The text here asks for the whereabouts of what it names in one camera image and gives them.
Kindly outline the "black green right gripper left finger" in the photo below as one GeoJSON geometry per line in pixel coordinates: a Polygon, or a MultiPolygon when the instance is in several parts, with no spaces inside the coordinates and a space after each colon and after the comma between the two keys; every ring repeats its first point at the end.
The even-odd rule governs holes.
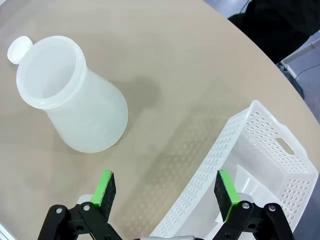
{"type": "Polygon", "coordinates": [[[89,234],[93,240],[119,240],[120,235],[108,223],[115,196],[114,173],[106,170],[89,201],[71,209],[60,204],[49,208],[38,239],[76,240],[79,235],[89,234]]]}

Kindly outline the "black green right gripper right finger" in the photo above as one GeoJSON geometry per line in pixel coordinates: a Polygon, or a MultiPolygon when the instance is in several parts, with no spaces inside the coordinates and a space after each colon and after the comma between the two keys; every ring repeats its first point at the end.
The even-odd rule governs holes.
{"type": "Polygon", "coordinates": [[[226,170],[218,170],[214,194],[221,216],[205,239],[294,239],[280,200],[245,169],[236,170],[234,181],[226,170]]]}

